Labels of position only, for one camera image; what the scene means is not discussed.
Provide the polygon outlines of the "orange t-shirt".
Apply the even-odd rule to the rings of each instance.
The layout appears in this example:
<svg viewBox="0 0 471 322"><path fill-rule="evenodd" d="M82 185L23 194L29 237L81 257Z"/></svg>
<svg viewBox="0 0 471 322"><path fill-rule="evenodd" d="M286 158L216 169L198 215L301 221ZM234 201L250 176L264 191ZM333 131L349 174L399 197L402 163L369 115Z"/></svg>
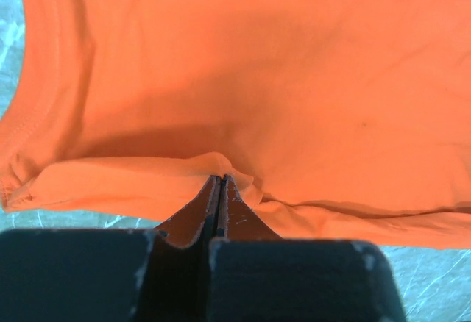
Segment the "orange t-shirt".
<svg viewBox="0 0 471 322"><path fill-rule="evenodd" d="M470 0L24 0L4 210L163 221L230 175L284 237L470 247Z"/></svg>

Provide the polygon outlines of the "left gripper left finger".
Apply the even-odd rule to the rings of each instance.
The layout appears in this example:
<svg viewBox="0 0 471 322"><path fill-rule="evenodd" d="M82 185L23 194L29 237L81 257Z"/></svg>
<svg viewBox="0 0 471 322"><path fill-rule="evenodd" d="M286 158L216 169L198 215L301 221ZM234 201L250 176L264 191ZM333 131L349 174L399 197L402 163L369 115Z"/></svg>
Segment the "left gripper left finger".
<svg viewBox="0 0 471 322"><path fill-rule="evenodd" d="M154 229L1 233L3 321L203 321L221 180Z"/></svg>

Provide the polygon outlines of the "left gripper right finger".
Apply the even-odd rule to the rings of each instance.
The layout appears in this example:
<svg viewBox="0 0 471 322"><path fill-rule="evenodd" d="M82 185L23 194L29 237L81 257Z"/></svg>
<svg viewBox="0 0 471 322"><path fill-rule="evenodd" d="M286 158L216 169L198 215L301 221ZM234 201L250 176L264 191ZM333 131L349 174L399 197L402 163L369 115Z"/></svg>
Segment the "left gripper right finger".
<svg viewBox="0 0 471 322"><path fill-rule="evenodd" d="M275 234L222 182L209 245L211 321L404 321L392 270L362 240L295 240Z"/></svg>

